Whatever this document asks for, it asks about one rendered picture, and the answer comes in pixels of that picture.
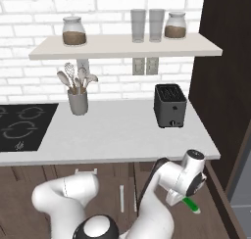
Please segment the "metal whisk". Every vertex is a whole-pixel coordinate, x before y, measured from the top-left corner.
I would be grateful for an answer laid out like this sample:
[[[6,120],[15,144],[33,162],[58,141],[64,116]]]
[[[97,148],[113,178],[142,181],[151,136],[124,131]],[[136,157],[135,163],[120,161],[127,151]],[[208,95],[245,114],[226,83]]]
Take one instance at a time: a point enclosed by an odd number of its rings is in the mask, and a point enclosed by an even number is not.
[[[72,84],[75,85],[75,68],[71,63],[65,63],[64,65],[66,74],[70,77]]]

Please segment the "pale wooden spoon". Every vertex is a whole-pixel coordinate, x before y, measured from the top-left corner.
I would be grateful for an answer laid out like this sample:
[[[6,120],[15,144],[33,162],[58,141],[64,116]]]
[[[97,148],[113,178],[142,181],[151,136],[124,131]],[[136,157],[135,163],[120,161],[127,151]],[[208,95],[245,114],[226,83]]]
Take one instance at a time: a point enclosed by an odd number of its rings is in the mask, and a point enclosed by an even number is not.
[[[85,77],[85,83],[84,83],[84,87],[87,87],[88,86],[88,84],[90,83],[90,82],[92,82],[92,81],[94,81],[94,82],[97,82],[98,81],[98,77],[95,75],[95,74],[88,74],[86,77]]]

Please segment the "dark wood cupboard door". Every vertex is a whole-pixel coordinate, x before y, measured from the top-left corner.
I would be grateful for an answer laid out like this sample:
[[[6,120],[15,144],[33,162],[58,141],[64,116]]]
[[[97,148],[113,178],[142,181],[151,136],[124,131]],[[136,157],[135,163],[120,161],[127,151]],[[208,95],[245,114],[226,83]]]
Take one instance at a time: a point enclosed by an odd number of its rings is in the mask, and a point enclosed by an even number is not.
[[[117,224],[120,233],[126,232],[136,218],[134,211],[134,183],[131,178],[99,176],[97,196],[98,213],[109,215]],[[120,185],[125,187],[125,212],[121,213]]]

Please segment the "green handled knife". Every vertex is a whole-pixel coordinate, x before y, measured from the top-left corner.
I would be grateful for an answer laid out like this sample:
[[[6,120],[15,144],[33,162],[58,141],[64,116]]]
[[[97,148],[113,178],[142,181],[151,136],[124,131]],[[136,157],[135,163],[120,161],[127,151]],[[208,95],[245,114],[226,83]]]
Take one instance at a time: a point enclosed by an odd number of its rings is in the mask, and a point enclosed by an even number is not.
[[[201,213],[199,207],[188,197],[182,199],[182,201],[197,215]]]

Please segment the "black hob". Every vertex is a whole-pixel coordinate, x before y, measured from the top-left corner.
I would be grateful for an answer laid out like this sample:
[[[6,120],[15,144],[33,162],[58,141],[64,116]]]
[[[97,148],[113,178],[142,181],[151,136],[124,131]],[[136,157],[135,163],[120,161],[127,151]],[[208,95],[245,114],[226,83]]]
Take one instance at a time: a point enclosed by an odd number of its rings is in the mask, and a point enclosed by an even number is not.
[[[0,153],[40,147],[58,103],[0,105]]]

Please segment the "pale wall shelf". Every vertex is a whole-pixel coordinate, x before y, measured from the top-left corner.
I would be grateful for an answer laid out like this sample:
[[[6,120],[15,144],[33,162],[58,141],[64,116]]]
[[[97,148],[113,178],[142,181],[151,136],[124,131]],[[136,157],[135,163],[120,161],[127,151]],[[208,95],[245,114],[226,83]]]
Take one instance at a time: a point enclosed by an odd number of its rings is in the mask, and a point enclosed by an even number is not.
[[[216,57],[223,50],[200,33],[188,33],[184,39],[162,38],[134,43],[130,34],[88,35],[87,43],[66,46],[61,36],[49,36],[28,56],[31,60],[114,59],[154,57]]]

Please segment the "pale wooden spatula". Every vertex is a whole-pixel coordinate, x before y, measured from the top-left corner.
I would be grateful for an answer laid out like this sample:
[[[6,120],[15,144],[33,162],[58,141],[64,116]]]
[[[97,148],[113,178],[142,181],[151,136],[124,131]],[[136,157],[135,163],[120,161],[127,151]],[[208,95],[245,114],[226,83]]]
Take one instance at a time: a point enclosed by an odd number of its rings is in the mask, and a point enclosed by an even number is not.
[[[84,80],[85,80],[85,77],[86,77],[86,69],[85,68],[80,68],[77,71],[77,75],[78,75],[78,78],[80,80],[81,86],[84,86]]]

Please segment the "tall dark wood cabinet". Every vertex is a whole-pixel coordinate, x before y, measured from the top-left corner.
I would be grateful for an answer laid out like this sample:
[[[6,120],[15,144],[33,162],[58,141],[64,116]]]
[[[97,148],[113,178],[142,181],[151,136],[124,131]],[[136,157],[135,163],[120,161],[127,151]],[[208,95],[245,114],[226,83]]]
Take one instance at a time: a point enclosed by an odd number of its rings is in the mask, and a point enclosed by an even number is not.
[[[199,33],[223,53],[194,59],[189,100],[220,151],[212,168],[227,191],[251,122],[251,0],[204,0]]]

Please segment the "dark wood drawer front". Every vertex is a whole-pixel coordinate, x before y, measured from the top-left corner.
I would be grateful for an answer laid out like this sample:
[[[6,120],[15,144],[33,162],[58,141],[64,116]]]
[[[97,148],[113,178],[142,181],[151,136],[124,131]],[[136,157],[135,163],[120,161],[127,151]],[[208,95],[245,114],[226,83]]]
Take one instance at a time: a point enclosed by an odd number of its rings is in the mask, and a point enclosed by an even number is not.
[[[133,177],[133,163],[78,164],[55,166],[58,176],[68,176],[78,171],[94,171],[98,175]]]

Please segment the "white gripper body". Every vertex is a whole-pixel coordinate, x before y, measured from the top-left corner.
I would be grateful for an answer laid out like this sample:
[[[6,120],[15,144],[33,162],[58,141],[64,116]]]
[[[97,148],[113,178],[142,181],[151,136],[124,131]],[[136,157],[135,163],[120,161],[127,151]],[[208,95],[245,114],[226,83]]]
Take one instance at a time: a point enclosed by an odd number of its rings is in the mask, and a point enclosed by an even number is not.
[[[170,189],[167,193],[166,202],[169,206],[174,206],[181,202],[185,198],[184,194],[180,194],[173,189]]]

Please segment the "grey wall socket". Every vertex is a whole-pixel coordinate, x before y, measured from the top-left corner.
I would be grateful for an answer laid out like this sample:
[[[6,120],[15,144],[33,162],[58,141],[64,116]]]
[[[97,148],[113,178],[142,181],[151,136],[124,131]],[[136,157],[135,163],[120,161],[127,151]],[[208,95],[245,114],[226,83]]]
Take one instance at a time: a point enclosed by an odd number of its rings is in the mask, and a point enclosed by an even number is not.
[[[144,75],[145,70],[145,59],[144,58],[133,58],[132,59],[132,74],[133,75]]]
[[[159,58],[148,58],[146,60],[146,74],[156,75],[159,68]]]

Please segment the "grey utensil pot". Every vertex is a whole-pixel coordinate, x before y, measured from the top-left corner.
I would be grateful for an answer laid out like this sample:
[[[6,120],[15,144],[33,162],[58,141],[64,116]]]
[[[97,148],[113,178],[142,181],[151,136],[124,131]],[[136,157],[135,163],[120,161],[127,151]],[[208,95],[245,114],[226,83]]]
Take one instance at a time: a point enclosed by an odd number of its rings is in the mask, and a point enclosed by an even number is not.
[[[87,92],[80,92],[78,88],[76,94],[73,94],[71,90],[68,90],[68,98],[71,111],[76,116],[83,116],[88,112],[88,99]]]

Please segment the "glass jar brown contents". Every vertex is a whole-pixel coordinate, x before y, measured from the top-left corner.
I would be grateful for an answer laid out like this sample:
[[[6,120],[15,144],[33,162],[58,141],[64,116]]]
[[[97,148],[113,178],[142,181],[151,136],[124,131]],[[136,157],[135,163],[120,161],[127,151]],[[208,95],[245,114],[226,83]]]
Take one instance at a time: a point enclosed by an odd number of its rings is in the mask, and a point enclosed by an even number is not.
[[[186,36],[185,12],[169,12],[164,33],[166,38],[184,38]]]
[[[81,23],[81,17],[64,17],[63,22],[63,41],[66,45],[86,43],[86,33]]]

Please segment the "black toaster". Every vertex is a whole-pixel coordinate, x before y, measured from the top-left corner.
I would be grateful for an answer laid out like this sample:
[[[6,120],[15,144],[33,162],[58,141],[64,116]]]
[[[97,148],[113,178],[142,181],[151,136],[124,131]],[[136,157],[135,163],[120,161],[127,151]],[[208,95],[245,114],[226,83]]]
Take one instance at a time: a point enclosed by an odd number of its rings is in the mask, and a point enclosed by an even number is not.
[[[187,100],[175,83],[156,84],[154,113],[161,128],[183,127]]]

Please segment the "clear drinking glass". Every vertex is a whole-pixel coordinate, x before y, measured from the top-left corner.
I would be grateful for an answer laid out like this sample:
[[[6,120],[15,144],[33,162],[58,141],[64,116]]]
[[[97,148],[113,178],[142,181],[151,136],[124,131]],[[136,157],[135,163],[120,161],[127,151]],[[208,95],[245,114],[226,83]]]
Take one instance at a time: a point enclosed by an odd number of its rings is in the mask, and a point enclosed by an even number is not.
[[[132,41],[140,43],[144,41],[146,11],[133,9],[130,11]]]
[[[164,17],[164,9],[151,9],[149,11],[149,40],[151,42],[161,41]]]

